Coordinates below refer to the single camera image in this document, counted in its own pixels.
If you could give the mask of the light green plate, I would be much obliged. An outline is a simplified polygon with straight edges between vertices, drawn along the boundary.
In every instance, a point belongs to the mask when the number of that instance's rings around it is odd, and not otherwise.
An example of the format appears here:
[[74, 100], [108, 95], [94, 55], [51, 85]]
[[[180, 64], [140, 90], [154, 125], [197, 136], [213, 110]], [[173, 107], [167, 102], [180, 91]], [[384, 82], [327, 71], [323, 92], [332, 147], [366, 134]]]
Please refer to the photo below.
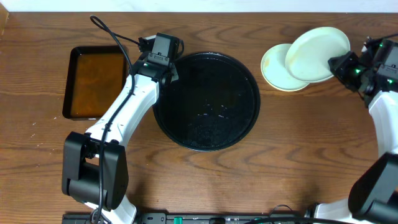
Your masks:
[[334, 27], [318, 27], [294, 41], [285, 57], [285, 67], [305, 83], [324, 82], [333, 77], [328, 60], [351, 50], [348, 37]]
[[280, 91], [299, 91], [309, 85], [294, 78], [285, 67], [285, 58], [291, 45], [275, 45], [261, 59], [262, 76], [270, 86]]

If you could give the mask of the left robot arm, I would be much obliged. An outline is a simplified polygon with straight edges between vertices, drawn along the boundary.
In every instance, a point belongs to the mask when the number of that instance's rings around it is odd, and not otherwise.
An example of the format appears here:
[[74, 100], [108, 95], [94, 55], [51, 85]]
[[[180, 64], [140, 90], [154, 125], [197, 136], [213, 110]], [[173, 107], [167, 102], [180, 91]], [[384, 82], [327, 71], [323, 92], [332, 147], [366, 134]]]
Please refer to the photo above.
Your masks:
[[71, 132], [63, 146], [62, 192], [92, 208], [89, 223], [134, 222], [126, 147], [160, 92], [178, 79], [174, 62], [183, 54], [183, 40], [158, 33], [140, 38], [139, 47], [142, 54], [129, 64], [113, 104], [85, 133]]

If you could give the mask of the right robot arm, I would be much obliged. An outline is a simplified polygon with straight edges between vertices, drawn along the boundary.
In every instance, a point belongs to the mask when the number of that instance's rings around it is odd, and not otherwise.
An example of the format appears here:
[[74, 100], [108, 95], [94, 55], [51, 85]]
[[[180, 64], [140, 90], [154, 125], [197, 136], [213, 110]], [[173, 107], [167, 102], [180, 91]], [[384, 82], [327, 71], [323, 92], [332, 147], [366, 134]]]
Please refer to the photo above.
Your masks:
[[345, 199], [318, 203], [306, 216], [312, 223], [397, 223], [397, 41], [368, 39], [360, 55], [347, 52], [328, 64], [361, 97], [374, 126], [376, 152]]

